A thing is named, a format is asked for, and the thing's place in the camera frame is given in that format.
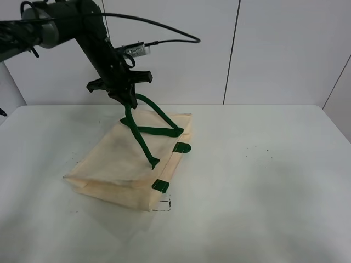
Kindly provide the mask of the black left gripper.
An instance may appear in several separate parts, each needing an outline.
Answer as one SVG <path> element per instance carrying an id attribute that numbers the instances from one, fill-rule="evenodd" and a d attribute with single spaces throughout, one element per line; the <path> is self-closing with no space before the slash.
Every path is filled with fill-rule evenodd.
<path id="1" fill-rule="evenodd" d="M 86 41 L 86 56 L 100 76 L 87 84 L 88 91 L 104 90 L 110 98 L 136 109 L 135 85 L 152 82 L 151 72 L 133 71 L 134 58 L 116 52 L 109 41 Z"/>

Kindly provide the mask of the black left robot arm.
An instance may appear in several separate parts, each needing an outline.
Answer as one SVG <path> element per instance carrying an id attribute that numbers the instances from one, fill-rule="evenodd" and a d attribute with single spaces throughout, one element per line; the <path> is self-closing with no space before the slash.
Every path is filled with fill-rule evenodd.
<path id="1" fill-rule="evenodd" d="M 1 21 L 1 61 L 22 52 L 39 54 L 36 46 L 54 48 L 75 39 L 99 79 L 87 84 L 89 92 L 104 90 L 127 108 L 137 108 L 135 84 L 151 82 L 149 71 L 134 71 L 131 55 L 112 46 L 102 12 L 93 1 L 23 1 L 21 20 Z"/>

